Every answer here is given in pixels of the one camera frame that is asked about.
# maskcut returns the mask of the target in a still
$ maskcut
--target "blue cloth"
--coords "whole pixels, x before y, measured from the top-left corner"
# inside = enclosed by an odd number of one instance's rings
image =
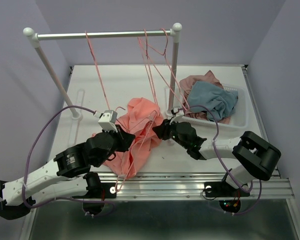
[[[235,105],[238,101],[237,91],[225,91],[222,88],[215,86],[209,82],[197,81],[191,88],[187,97],[189,106],[203,105],[208,108],[216,120],[219,122],[223,118],[229,117],[235,113]],[[193,113],[206,112],[203,107],[191,107]],[[206,117],[210,121],[214,118],[209,112]]]

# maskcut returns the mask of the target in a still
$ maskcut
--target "white plastic basket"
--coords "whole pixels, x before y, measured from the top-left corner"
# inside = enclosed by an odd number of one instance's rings
[[[223,89],[226,91],[233,91],[236,90],[238,92],[238,101],[234,107],[235,113],[231,116],[231,120],[229,124],[224,124],[224,123],[219,123],[219,126],[223,129],[227,129],[229,131],[235,131],[235,130],[243,130],[248,127],[248,122],[249,122],[249,113],[248,113],[248,104],[247,104],[247,99],[249,97],[247,91],[239,86],[233,86],[233,85],[228,85],[228,84],[222,84]],[[166,99],[166,115],[167,117],[171,117],[171,110],[168,109],[168,102],[169,102],[169,91],[170,89],[168,87],[165,87],[165,99]],[[180,101],[183,103],[184,100],[180,93],[176,90],[175,94],[177,97],[180,99]],[[178,100],[174,99],[174,107],[179,107],[180,103]],[[208,121],[208,120],[201,120],[201,119],[196,119],[192,117],[186,117],[184,116],[182,118],[184,122],[189,122],[191,124],[196,124],[196,125],[202,125],[202,126],[207,126],[207,127],[215,127],[216,124],[214,121]]]

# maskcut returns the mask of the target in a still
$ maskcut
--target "brown cloth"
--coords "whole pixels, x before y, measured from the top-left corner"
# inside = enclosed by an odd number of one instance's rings
[[[216,85],[219,88],[224,89],[224,87],[222,86],[222,84],[220,83],[220,81],[215,77],[215,75],[213,74],[213,72],[211,70],[209,70],[205,75],[191,75],[186,77],[185,79],[182,79],[180,81],[180,87],[181,89],[184,91],[184,97],[187,99],[188,95],[193,87],[193,85],[198,82],[198,81],[202,81],[202,82],[207,82],[213,85]],[[186,117],[189,118],[193,118],[193,119],[200,119],[200,120],[207,120],[207,115],[205,112],[197,112],[197,113],[193,113],[191,111],[186,111],[184,113],[184,115]],[[219,121],[219,123],[221,124],[229,124],[230,123],[230,119],[231,117],[225,117],[222,120]]]

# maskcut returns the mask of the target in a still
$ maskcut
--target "pink cloth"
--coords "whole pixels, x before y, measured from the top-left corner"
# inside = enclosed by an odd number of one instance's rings
[[[151,149],[161,143],[152,128],[160,125],[163,120],[157,104],[143,97],[131,99],[127,113],[119,117],[118,123],[125,131],[134,134],[135,140],[129,151],[116,152],[116,158],[105,161],[104,165],[118,176],[127,175],[127,179],[135,176],[147,162]]]
[[[180,87],[182,90],[184,90],[184,97],[186,99],[188,98],[188,95],[189,95],[193,85],[198,81],[207,82],[207,83],[216,85],[219,88],[224,89],[224,87],[222,86],[220,81],[215,77],[213,72],[211,70],[209,70],[205,75],[191,75],[180,81]],[[208,121],[207,115],[204,112],[193,113],[191,111],[186,111],[184,114],[185,114],[185,116],[193,118],[193,119],[201,119],[201,120]],[[231,119],[231,117],[228,116],[228,117],[222,119],[221,121],[219,121],[219,123],[229,124],[230,119]]]

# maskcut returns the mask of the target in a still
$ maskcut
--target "wall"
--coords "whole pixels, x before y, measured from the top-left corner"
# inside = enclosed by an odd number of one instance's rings
[[[28,151],[37,134],[62,99],[36,51],[23,36],[23,28],[50,32],[33,0],[0,1],[0,180],[12,181],[24,174]],[[69,65],[55,42],[42,48],[63,83]],[[54,136],[54,126],[36,147],[31,169],[46,160]],[[19,239],[23,218],[8,221],[0,217],[0,240]]]
[[[183,25],[180,64],[248,64],[285,0],[36,0],[53,33]],[[140,64],[135,38],[93,40],[100,64]],[[150,43],[164,47],[164,37]],[[58,41],[71,64],[93,64],[87,42]],[[164,59],[156,58],[158,63]]]
[[[248,75],[269,140],[282,157],[300,210],[300,0],[287,0],[256,51]]]

